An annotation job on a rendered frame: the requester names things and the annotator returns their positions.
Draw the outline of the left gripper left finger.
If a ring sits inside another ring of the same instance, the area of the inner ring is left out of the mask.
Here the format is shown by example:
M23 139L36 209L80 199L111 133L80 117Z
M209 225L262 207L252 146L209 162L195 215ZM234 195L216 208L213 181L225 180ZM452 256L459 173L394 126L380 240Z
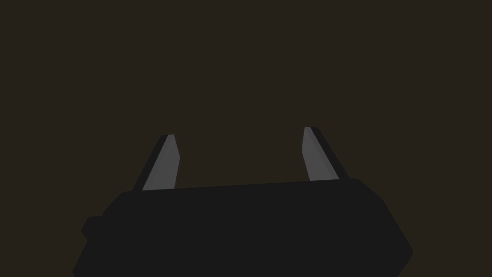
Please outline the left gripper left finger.
M153 147L132 191L174 189L179 162L175 135L162 135Z

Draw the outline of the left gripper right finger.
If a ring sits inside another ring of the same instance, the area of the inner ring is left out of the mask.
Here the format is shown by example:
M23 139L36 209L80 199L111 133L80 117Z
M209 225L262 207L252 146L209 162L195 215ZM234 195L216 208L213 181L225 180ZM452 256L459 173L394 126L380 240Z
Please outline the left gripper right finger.
M310 181L349 179L349 176L318 127L304 128L301 152Z

